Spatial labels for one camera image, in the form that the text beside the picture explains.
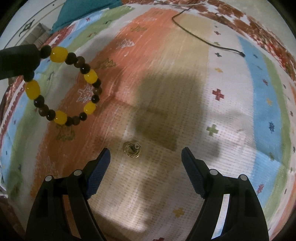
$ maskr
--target teal fabric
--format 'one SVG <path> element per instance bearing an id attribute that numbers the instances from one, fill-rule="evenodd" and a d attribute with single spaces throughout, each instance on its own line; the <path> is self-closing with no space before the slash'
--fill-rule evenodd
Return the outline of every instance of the teal fabric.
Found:
<path id="1" fill-rule="evenodd" d="M 57 21 L 52 26 L 51 34 L 94 11 L 121 5 L 121 0 L 66 0 Z"/>

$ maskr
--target black cable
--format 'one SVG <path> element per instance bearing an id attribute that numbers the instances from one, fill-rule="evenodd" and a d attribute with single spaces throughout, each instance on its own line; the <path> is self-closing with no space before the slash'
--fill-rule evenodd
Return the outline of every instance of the black cable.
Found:
<path id="1" fill-rule="evenodd" d="M 181 15 L 183 12 L 185 11 L 188 11 L 192 8 L 193 6 L 191 6 L 190 8 L 188 9 L 184 9 L 182 12 L 179 12 L 178 14 L 176 14 L 175 16 L 172 17 L 172 21 L 174 22 L 174 24 L 176 24 L 178 27 L 180 27 L 181 29 L 183 29 L 185 32 L 189 33 L 190 35 L 192 35 L 193 37 L 196 37 L 197 39 L 199 39 L 200 41 L 203 41 L 204 43 L 212 46 L 212 47 L 215 47 L 215 48 L 218 48 L 218 49 L 222 49 L 222 50 L 228 50 L 228 51 L 234 51 L 234 52 L 237 52 L 240 56 L 242 57 L 245 57 L 246 55 L 243 53 L 243 52 L 240 52 L 236 49 L 230 49 L 230 48 L 224 48 L 224 47 L 220 47 L 220 46 L 217 46 L 217 45 L 214 45 L 214 44 L 211 44 L 209 43 L 208 41 L 196 36 L 195 34 L 193 34 L 192 32 L 190 32 L 189 30 L 187 30 L 186 28 L 182 27 L 180 24 L 178 24 L 176 21 L 175 21 L 175 18 L 179 15 Z"/>

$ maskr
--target bracelet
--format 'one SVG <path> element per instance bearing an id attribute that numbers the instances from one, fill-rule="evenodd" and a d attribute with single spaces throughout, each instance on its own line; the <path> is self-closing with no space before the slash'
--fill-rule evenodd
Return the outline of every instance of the bracelet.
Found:
<path id="1" fill-rule="evenodd" d="M 87 115 L 92 114 L 96 109 L 96 104 L 100 101 L 100 94 L 102 93 L 101 81 L 98 78 L 96 72 L 91 69 L 89 64 L 85 63 L 85 59 L 82 56 L 76 56 L 75 53 L 68 53 L 67 49 L 64 47 L 54 47 L 53 49 L 49 46 L 43 46 L 40 50 L 40 58 L 48 58 L 55 63 L 65 62 L 68 65 L 74 65 L 76 68 L 80 68 L 80 72 L 84 75 L 84 79 L 87 83 L 92 84 L 94 87 L 93 96 L 91 101 L 88 102 L 84 108 L 83 112 L 79 115 L 69 117 L 64 112 L 57 110 L 54 111 L 49 109 L 46 104 L 44 104 L 44 97 L 40 94 L 40 87 L 36 80 L 34 80 L 34 71 L 24 74 L 24 81 L 26 82 L 25 91 L 29 99 L 34 101 L 34 106 L 38 108 L 38 113 L 40 116 L 46 118 L 49 121 L 54 121 L 59 125 L 78 125 L 80 121 L 85 121 Z"/>

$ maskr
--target blue gripper pad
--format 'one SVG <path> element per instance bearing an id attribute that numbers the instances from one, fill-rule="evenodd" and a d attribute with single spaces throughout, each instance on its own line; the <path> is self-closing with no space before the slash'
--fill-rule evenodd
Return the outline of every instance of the blue gripper pad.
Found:
<path id="1" fill-rule="evenodd" d="M 96 194 L 102 182 L 102 179 L 110 164 L 111 154 L 108 149 L 103 153 L 94 170 L 87 179 L 86 197 L 89 199 L 92 195 Z"/>
<path id="2" fill-rule="evenodd" d="M 205 178 L 209 168 L 202 160 L 197 160 L 188 147 L 181 152 L 181 159 L 194 191 L 205 198 Z"/>

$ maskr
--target textured blue pad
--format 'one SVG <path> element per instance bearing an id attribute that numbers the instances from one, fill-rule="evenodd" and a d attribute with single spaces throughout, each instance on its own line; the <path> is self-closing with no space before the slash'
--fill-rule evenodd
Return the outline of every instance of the textured blue pad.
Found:
<path id="1" fill-rule="evenodd" d="M 110 151 L 106 149 L 106 151 L 98 161 L 97 165 L 95 166 L 94 170 L 90 174 L 89 178 L 87 179 L 87 190 L 86 190 L 87 199 L 89 199 L 92 195 L 96 194 L 96 192 L 98 191 L 101 181 L 109 166 L 110 160 L 111 160 Z"/>
<path id="2" fill-rule="evenodd" d="M 197 161 L 201 162 L 201 160 L 195 159 L 189 148 L 182 150 L 181 159 L 194 191 L 205 198 L 205 181 L 197 165 Z"/>

